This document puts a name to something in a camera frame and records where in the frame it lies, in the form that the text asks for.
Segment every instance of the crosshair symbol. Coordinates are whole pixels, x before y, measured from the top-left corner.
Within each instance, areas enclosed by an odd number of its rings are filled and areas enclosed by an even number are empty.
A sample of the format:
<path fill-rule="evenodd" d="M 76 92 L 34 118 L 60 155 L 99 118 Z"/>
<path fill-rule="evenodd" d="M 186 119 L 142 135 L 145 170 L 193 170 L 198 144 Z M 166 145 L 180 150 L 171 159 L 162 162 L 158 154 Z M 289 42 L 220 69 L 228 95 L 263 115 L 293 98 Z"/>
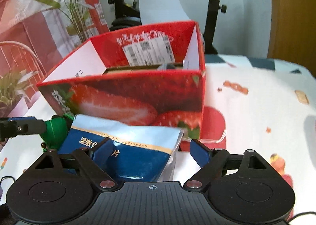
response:
<path fill-rule="evenodd" d="M 159 187 L 157 187 L 157 186 L 155 186 L 154 184 L 152 184 L 152 185 L 149 186 L 149 188 L 150 188 L 151 190 L 154 190 L 154 189 L 159 188 Z"/>

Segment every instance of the open box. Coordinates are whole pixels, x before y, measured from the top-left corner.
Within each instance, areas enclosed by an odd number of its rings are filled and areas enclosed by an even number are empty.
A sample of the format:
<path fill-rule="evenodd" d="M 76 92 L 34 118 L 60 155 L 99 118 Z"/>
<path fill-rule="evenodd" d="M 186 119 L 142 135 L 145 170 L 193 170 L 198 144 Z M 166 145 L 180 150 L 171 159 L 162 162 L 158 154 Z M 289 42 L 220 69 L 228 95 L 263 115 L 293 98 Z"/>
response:
<path fill-rule="evenodd" d="M 182 69 L 113 67 L 183 63 Z M 199 138 L 205 92 L 201 34 L 194 21 L 130 27 L 90 38 L 38 84 L 54 109 L 128 125 L 179 126 Z M 188 150 L 188 142 L 181 145 Z"/>

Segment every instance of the ribbed gray surface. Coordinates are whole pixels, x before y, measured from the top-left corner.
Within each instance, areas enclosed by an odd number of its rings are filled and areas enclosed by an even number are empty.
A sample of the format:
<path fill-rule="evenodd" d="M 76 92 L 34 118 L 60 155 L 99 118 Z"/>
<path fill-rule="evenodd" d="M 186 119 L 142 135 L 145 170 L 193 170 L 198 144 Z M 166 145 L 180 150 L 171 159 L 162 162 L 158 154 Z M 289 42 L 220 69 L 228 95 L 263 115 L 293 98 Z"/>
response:
<path fill-rule="evenodd" d="M 219 216 L 200 193 L 178 182 L 126 182 L 102 193 L 92 208 L 65 225 L 237 225 Z"/>

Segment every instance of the circular black cover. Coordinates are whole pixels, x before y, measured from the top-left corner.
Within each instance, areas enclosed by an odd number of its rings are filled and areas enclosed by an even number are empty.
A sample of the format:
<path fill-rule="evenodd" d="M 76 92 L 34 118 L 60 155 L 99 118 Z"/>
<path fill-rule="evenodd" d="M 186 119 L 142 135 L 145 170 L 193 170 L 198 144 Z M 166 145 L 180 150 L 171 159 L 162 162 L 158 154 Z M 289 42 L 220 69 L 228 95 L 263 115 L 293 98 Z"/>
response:
<path fill-rule="evenodd" d="M 282 177 L 229 177 L 213 181 L 208 197 L 215 210 L 230 220 L 270 224 L 286 219 L 293 208 L 294 192 Z"/>
<path fill-rule="evenodd" d="M 90 205 L 93 192 L 85 179 L 52 170 L 36 170 L 9 188 L 7 205 L 16 219 L 32 224 L 60 223 Z"/>

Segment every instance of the white wall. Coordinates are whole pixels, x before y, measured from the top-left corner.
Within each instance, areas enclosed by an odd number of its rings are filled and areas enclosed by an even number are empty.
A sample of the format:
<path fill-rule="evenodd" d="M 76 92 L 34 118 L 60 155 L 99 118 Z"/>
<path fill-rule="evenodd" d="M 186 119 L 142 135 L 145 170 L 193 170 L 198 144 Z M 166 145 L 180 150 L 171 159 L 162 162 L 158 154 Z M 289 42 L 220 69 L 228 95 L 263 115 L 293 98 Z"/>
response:
<path fill-rule="evenodd" d="M 108 24 L 114 20 L 114 6 L 100 0 Z M 187 15 L 204 31 L 208 0 L 180 0 Z M 226 14 L 219 12 L 214 46 L 220 54 L 266 57 L 270 37 L 271 0 L 221 0 Z"/>

